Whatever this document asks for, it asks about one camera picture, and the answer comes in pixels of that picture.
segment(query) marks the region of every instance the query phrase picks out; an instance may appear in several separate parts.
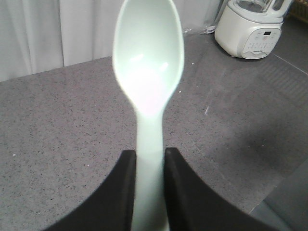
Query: gray speckled countertop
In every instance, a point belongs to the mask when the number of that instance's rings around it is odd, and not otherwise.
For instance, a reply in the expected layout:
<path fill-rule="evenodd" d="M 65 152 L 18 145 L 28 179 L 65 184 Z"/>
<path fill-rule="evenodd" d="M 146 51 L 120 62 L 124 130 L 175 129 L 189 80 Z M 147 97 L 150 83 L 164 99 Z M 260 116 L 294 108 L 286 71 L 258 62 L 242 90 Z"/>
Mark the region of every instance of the gray speckled countertop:
<path fill-rule="evenodd" d="M 231 58 L 213 35 L 186 37 L 185 46 L 165 146 L 249 212 L 307 158 L 307 71 L 275 51 Z M 99 186 L 122 150 L 135 148 L 134 112 L 111 58 L 1 82 L 0 119 L 4 231 L 53 224 Z"/>

